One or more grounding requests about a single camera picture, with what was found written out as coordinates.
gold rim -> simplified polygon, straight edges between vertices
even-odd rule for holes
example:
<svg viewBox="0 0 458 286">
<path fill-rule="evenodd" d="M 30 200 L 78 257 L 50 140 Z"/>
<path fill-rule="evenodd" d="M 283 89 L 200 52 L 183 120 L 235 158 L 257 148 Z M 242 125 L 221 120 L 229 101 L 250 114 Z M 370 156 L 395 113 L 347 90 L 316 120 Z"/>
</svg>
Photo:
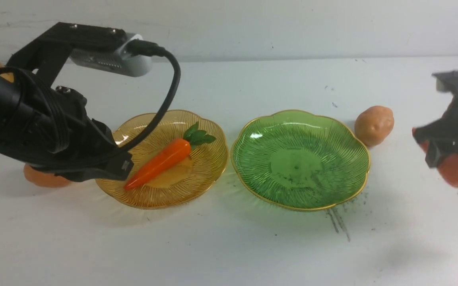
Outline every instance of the gold rim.
<svg viewBox="0 0 458 286">
<path fill-rule="evenodd" d="M 133 207 L 133 208 L 137 208 L 137 209 L 143 209 L 143 210 L 158 210 L 158 209 L 165 209 L 165 208 L 169 208 L 169 207 L 176 207 L 176 206 L 180 206 L 180 205 L 183 205 L 184 203 L 188 203 L 190 201 L 193 201 L 194 199 L 197 199 L 198 197 L 202 196 L 203 194 L 205 194 L 214 184 L 215 182 L 220 179 L 220 177 L 222 176 L 222 174 L 224 174 L 225 170 L 227 169 L 227 161 L 228 161 L 228 157 L 229 157 L 229 147 L 227 146 L 227 138 L 225 136 L 225 132 L 224 130 L 222 129 L 222 127 L 220 127 L 220 125 L 218 125 L 217 123 L 209 120 L 209 119 L 206 119 L 202 116 L 199 116 L 198 114 L 195 114 L 194 112 L 191 112 L 189 110 L 185 110 L 185 109 L 171 109 L 171 110 L 168 110 L 167 112 L 186 112 L 186 113 L 190 113 L 190 114 L 193 114 L 194 116 L 200 118 L 201 120 L 204 120 L 204 121 L 208 121 L 210 123 L 212 123 L 213 125 L 215 125 L 222 133 L 222 138 L 223 138 L 223 146 L 225 148 L 225 151 L 226 151 L 226 154 L 227 156 L 225 156 L 224 158 L 224 161 L 223 161 L 223 169 L 222 171 L 220 172 L 220 175 L 218 175 L 218 177 L 216 177 L 216 179 L 213 180 L 213 182 L 205 189 L 205 190 L 202 190 L 200 194 L 198 194 L 198 196 L 196 197 L 191 197 L 189 199 L 186 199 L 184 201 L 180 201 L 180 202 L 177 202 L 177 203 L 172 203 L 170 205 L 166 205 L 166 206 L 158 206 L 158 207 L 139 207 L 139 206 L 135 206 L 135 205 L 131 205 L 129 203 L 126 203 L 125 201 L 120 201 L 119 199 L 116 199 L 113 195 L 109 194 L 108 192 L 106 192 L 102 186 L 100 185 L 100 181 L 99 179 L 96 179 L 95 182 L 97 183 L 97 186 L 104 192 L 106 193 L 107 195 L 109 195 L 110 197 L 112 197 L 113 199 L 115 199 L 116 201 L 126 205 L 126 206 L 129 206 L 129 207 Z M 122 130 L 122 127 L 124 125 L 126 125 L 127 123 L 129 123 L 130 121 L 140 117 L 140 116 L 147 116 L 147 115 L 153 115 L 153 114 L 156 114 L 156 112 L 149 112 L 149 113 L 144 113 L 144 114 L 139 114 L 139 115 L 136 115 L 130 119 L 128 119 L 127 121 L 125 121 L 124 123 L 122 123 L 122 125 L 120 125 L 120 127 L 118 127 L 118 129 L 116 129 L 114 132 L 112 132 L 112 134 L 115 134 L 116 132 L 121 132 Z M 120 144 L 121 145 L 125 145 L 127 142 L 121 142 Z"/>
<path fill-rule="evenodd" d="M 273 117 L 273 116 L 275 116 L 277 114 L 281 114 L 283 112 L 303 112 L 304 114 L 309 114 L 309 115 L 314 116 L 314 117 L 324 117 L 324 118 L 327 118 L 327 119 L 331 119 L 333 121 L 336 121 L 336 122 L 342 124 L 342 126 L 344 126 L 349 131 L 349 133 L 353 136 L 353 138 L 356 141 L 358 141 L 358 143 L 360 143 L 363 146 L 363 148 L 365 148 L 365 152 L 367 153 L 367 158 L 369 159 L 369 165 L 367 166 L 367 172 L 365 172 L 365 181 L 363 182 L 360 190 L 358 190 L 356 193 L 354 193 L 351 197 L 349 197 L 349 198 L 347 198 L 344 201 L 341 201 L 339 203 L 333 203 L 332 205 L 321 207 L 321 208 L 301 209 L 301 208 L 294 208 L 294 207 L 286 206 L 286 205 L 283 205 L 281 203 L 276 203 L 274 201 L 266 199 L 265 197 L 262 197 L 261 195 L 259 195 L 256 192 L 254 192 L 249 186 L 247 186 L 247 184 L 243 181 L 243 179 L 242 179 L 242 177 L 240 175 L 240 172 L 238 171 L 238 168 L 236 168 L 236 164 L 234 163 L 234 156 L 233 156 L 233 154 L 234 154 L 234 146 L 236 145 L 236 142 L 238 142 L 240 140 L 244 130 L 252 122 L 257 121 L 257 120 L 262 119 L 262 118 L 266 118 L 266 117 Z M 247 190 L 249 190 L 249 192 L 253 193 L 256 197 L 262 199 L 263 201 L 266 201 L 267 203 L 271 203 L 271 204 L 273 204 L 275 206 L 279 206 L 279 207 L 282 207 L 282 208 L 285 208 L 285 209 L 294 210 L 294 211 L 302 211 L 302 212 L 315 212 L 315 211 L 321 211 L 321 210 L 326 210 L 326 209 L 329 209 L 329 208 L 333 208 L 334 206 L 337 206 L 337 205 L 340 205 L 342 203 L 345 203 L 346 201 L 350 201 L 351 199 L 354 199 L 356 196 L 358 196 L 363 191 L 363 189 L 367 185 L 367 180 L 369 179 L 369 172 L 371 170 L 371 154 L 370 154 L 369 149 L 367 148 L 367 146 L 360 139 L 358 139 L 356 137 L 356 135 L 353 133 L 353 131 L 349 127 L 347 127 L 347 125 L 345 125 L 341 121 L 338 121 L 337 119 L 331 118 L 329 116 L 316 115 L 316 114 L 312 114 L 310 112 L 306 112 L 306 111 L 299 110 L 299 109 L 286 109 L 286 110 L 282 110 L 282 111 L 279 111 L 279 112 L 275 112 L 274 114 L 271 114 L 271 115 L 260 116 L 260 117 L 254 118 L 251 121 L 249 121 L 247 124 L 245 124 L 245 126 L 241 129 L 240 133 L 238 134 L 238 137 L 233 142 L 233 145 L 231 146 L 231 163 L 233 165 L 234 170 L 236 171 L 236 174 L 238 175 L 238 178 L 240 179 L 241 183 L 243 184 L 243 186 L 245 186 L 245 188 Z"/>
</svg>

orange carrot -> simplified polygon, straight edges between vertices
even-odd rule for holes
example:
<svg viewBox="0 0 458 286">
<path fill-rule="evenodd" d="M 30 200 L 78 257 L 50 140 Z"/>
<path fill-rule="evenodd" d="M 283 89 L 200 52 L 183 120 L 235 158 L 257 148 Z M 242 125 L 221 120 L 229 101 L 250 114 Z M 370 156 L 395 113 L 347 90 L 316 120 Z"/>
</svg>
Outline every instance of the orange carrot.
<svg viewBox="0 0 458 286">
<path fill-rule="evenodd" d="M 424 152 L 429 149 L 429 142 L 424 141 L 420 144 Z M 452 187 L 458 188 L 458 154 L 453 153 L 446 157 L 443 162 L 438 166 L 438 172 L 443 179 Z"/>
<path fill-rule="evenodd" d="M 125 190 L 132 190 L 148 183 L 162 172 L 186 159 L 195 147 L 215 141 L 215 137 L 207 135 L 204 130 L 198 130 L 198 127 L 197 122 L 185 132 L 183 138 L 176 138 L 167 144 L 127 181 L 124 186 Z"/>
</svg>

potato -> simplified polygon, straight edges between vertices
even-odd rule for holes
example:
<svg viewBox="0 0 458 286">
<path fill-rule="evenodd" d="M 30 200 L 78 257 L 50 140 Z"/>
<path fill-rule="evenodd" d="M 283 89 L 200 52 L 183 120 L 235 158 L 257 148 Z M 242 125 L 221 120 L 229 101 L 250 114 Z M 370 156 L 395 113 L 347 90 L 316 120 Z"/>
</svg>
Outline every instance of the potato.
<svg viewBox="0 0 458 286">
<path fill-rule="evenodd" d="M 355 135 L 368 147 L 381 144 L 391 133 L 395 120 L 393 111 L 376 105 L 365 110 L 355 121 Z"/>
<path fill-rule="evenodd" d="M 24 165 L 24 177 L 27 181 L 45 188 L 61 188 L 70 184 L 70 181 L 64 177 L 39 172 L 27 164 Z"/>
</svg>

green leaf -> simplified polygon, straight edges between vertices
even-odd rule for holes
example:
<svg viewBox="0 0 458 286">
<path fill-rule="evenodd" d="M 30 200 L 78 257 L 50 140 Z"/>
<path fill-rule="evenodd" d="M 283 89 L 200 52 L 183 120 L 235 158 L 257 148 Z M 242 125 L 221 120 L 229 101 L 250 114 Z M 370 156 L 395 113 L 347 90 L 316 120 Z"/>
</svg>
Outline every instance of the green leaf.
<svg viewBox="0 0 458 286">
<path fill-rule="evenodd" d="M 190 126 L 187 131 L 183 134 L 183 139 L 186 141 L 190 141 L 192 135 L 199 129 L 199 121 L 197 121 L 194 125 Z"/>
<path fill-rule="evenodd" d="M 190 144 L 193 145 L 198 145 L 197 142 L 204 138 L 204 135 L 206 135 L 206 131 L 204 130 L 196 130 L 192 136 L 190 137 Z"/>
<path fill-rule="evenodd" d="M 209 144 L 209 143 L 215 142 L 216 139 L 217 138 L 215 138 L 215 136 L 206 135 L 204 136 L 203 139 L 201 139 L 201 141 L 202 141 L 202 144 Z"/>
</svg>

toy fruit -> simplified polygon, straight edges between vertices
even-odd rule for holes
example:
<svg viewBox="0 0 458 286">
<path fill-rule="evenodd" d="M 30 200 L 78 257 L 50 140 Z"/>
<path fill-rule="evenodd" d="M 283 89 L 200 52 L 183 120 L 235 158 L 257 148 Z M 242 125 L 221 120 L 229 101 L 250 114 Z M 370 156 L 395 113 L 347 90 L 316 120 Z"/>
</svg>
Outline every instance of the toy fruit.
<svg viewBox="0 0 458 286">
<path fill-rule="evenodd" d="M 39 172 L 29 165 L 24 165 L 24 177 L 27 181 L 45 188 L 61 188 L 68 186 L 71 181 L 64 177 L 55 176 L 54 174 L 46 174 Z"/>
<path fill-rule="evenodd" d="M 151 181 L 162 172 L 186 159 L 190 152 L 202 144 L 215 141 L 215 137 L 207 135 L 205 130 L 198 130 L 199 122 L 192 125 L 183 138 L 176 138 L 151 158 L 124 186 L 125 190 L 132 190 Z"/>
<path fill-rule="evenodd" d="M 393 111 L 376 105 L 362 112 L 355 121 L 355 135 L 368 147 L 381 144 L 391 133 L 395 120 Z"/>
<path fill-rule="evenodd" d="M 427 152 L 429 150 L 429 142 L 424 141 L 420 144 L 420 147 L 424 152 Z M 438 166 L 438 171 L 447 183 L 452 187 L 458 188 L 458 154 L 453 153 L 446 157 Z"/>
</svg>

